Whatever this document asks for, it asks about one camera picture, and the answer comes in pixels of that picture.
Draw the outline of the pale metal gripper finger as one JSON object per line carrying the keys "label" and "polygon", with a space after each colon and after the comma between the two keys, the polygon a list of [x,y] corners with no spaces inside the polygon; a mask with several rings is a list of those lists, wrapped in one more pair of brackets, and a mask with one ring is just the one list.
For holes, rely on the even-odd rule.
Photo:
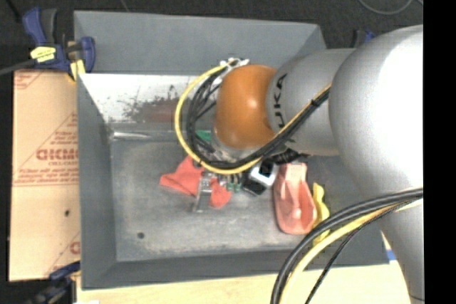
{"label": "pale metal gripper finger", "polygon": [[210,199],[212,196],[212,185],[210,178],[204,178],[202,180],[202,211],[210,208]]}
{"label": "pale metal gripper finger", "polygon": [[202,212],[202,180],[204,178],[206,177],[201,178],[201,180],[199,181],[195,204],[193,206],[193,211],[198,213]]}

